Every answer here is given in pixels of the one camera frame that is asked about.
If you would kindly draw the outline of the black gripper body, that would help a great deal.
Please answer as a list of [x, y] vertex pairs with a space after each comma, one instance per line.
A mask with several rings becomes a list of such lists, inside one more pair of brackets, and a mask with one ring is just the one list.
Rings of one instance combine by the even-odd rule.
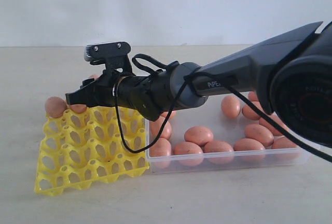
[[98, 79], [83, 87], [89, 96], [89, 102], [86, 105], [88, 107], [115, 106], [115, 86], [128, 76], [134, 76], [134, 74], [131, 72], [119, 72], [111, 69], [103, 70]]

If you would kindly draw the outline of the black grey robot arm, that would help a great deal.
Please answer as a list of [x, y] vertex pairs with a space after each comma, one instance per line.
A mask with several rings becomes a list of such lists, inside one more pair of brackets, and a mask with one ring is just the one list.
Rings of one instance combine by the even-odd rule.
[[202, 106], [212, 95], [254, 91], [266, 114], [293, 132], [331, 146], [331, 25], [310, 23], [208, 65], [168, 65], [137, 54], [126, 42], [89, 45], [85, 60], [105, 65], [98, 79], [66, 94], [71, 105], [121, 106], [156, 120], [170, 108]]

